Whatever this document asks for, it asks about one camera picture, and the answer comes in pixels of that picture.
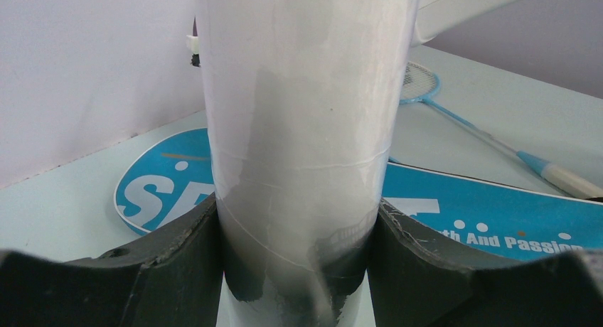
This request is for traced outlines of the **white shuttlecock tube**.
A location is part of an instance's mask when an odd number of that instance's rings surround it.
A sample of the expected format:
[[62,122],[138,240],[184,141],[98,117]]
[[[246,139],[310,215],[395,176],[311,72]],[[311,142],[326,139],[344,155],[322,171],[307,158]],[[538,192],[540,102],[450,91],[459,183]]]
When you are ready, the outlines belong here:
[[197,0],[232,326],[352,326],[419,0]]

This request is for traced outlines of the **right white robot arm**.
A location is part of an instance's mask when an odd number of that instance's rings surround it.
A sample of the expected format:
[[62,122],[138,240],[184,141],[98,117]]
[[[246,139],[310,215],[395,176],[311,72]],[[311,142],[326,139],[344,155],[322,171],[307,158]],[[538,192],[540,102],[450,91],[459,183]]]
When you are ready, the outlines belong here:
[[519,0],[420,0],[411,46],[431,41],[460,23]]

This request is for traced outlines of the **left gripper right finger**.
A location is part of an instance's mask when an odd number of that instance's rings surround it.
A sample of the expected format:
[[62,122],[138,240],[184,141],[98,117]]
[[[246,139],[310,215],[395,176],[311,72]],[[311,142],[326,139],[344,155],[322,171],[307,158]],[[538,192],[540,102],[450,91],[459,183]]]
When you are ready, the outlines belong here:
[[382,201],[368,281],[377,326],[601,326],[602,251],[522,262],[468,247]]

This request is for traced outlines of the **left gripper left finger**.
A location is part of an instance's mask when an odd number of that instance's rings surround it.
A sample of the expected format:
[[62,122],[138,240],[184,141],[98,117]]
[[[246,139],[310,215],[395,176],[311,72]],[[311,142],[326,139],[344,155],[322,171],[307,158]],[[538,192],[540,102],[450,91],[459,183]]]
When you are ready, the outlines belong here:
[[213,195],[96,258],[1,251],[2,326],[215,326],[223,266]]

